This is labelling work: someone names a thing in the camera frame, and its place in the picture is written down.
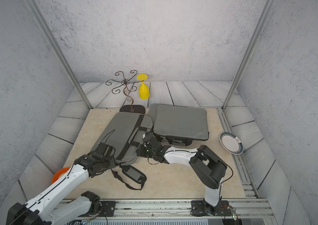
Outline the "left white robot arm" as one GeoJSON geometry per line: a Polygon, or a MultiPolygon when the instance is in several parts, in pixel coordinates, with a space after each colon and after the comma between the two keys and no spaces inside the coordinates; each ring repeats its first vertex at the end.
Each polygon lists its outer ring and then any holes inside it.
{"type": "Polygon", "coordinates": [[[8,225],[64,225],[77,217],[103,216],[107,206],[101,198],[86,191],[66,206],[57,205],[79,184],[103,174],[116,165],[114,156],[91,152],[76,159],[72,167],[42,193],[24,204],[16,203],[8,211],[8,225]]]}

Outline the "yellow plastic wine glass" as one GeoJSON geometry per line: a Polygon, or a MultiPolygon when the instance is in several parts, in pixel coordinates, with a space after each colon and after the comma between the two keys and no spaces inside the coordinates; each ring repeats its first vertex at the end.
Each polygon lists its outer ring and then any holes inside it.
{"type": "Polygon", "coordinates": [[[139,97],[141,99],[148,99],[150,97],[150,90],[148,86],[144,83],[145,80],[148,79],[148,75],[146,74],[139,74],[136,76],[137,80],[141,82],[140,87],[138,88],[139,97]]]}

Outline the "grey zippered laptop bag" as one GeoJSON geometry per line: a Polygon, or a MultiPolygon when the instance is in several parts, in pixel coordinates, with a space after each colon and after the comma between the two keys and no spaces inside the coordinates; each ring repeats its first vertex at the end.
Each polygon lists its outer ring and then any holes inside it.
{"type": "Polygon", "coordinates": [[[150,116],[139,113],[118,112],[109,122],[101,136],[92,147],[90,154],[95,153],[99,143],[106,143],[115,148],[112,156],[124,175],[141,185],[142,190],[146,176],[132,166],[138,158],[137,150],[143,143],[143,134],[153,127],[150,116]]]}

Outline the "orange round object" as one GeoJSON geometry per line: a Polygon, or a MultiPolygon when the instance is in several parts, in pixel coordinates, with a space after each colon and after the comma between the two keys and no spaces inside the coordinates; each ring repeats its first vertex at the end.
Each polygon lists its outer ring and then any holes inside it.
{"type": "Polygon", "coordinates": [[[52,184],[54,184],[60,177],[66,174],[70,170],[70,167],[65,167],[56,172],[52,178],[52,184]]]}

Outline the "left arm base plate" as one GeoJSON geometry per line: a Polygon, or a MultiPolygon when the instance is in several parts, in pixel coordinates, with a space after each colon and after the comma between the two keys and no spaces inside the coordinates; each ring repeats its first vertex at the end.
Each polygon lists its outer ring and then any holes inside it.
{"type": "Polygon", "coordinates": [[[113,217],[115,211],[116,201],[100,201],[91,206],[86,214],[82,217],[113,217]]]}

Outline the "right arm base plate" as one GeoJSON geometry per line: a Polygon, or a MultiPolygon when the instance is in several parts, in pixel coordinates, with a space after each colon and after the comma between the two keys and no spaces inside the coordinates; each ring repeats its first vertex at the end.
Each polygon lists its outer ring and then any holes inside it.
{"type": "Polygon", "coordinates": [[[232,207],[228,201],[219,201],[216,206],[211,206],[204,200],[193,200],[191,201],[190,214],[195,217],[203,216],[222,216],[230,217],[233,215],[232,207]]]}

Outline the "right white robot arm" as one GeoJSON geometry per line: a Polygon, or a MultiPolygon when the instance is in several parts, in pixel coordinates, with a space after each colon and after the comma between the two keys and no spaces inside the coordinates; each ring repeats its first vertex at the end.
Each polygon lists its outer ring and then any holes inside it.
{"type": "Polygon", "coordinates": [[[193,169],[205,185],[204,202],[206,207],[217,208],[221,203],[221,188],[228,169],[225,163],[206,145],[197,149],[180,149],[162,145],[153,133],[143,135],[144,153],[141,157],[152,158],[159,163],[180,164],[193,169]]]}

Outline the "white plate green rim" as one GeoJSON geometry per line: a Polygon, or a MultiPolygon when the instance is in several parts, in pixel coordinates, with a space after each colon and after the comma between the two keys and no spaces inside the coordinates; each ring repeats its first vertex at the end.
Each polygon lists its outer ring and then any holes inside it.
{"type": "Polygon", "coordinates": [[[233,155],[240,155],[244,152],[242,141],[233,133],[221,133],[220,143],[226,151],[233,155]]]}

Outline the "aluminium front rail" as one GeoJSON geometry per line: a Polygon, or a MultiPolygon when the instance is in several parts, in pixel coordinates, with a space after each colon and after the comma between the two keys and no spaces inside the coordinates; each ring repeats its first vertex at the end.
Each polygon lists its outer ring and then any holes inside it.
{"type": "MultiPolygon", "coordinates": [[[[250,221],[252,224],[254,220],[258,220],[265,225],[276,225],[274,213],[266,199],[227,199],[232,207],[233,215],[230,217],[222,216],[203,216],[195,217],[191,215],[191,199],[137,199],[125,200],[117,199],[113,217],[88,217],[90,221],[99,218],[113,218],[113,219],[137,219],[137,218],[150,218],[150,219],[187,219],[187,218],[221,218],[227,224],[232,220],[233,224],[244,224],[245,220],[250,221]]],[[[62,200],[57,208],[66,206],[71,201],[62,200]]]]}

